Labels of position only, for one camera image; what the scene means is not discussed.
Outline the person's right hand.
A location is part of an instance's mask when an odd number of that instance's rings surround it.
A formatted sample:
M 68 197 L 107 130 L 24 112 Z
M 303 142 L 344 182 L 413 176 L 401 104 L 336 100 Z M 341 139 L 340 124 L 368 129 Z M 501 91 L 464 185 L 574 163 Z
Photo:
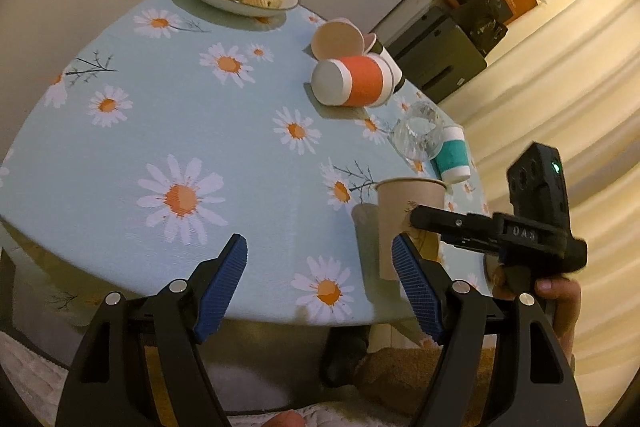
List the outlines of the person's right hand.
M 582 288 L 576 280 L 567 277 L 551 277 L 551 279 L 537 280 L 535 294 L 539 299 L 554 304 L 552 329 L 567 361 L 572 361 L 575 327 L 582 309 Z M 514 293 L 500 265 L 492 274 L 492 295 L 506 300 L 518 298 L 518 294 Z

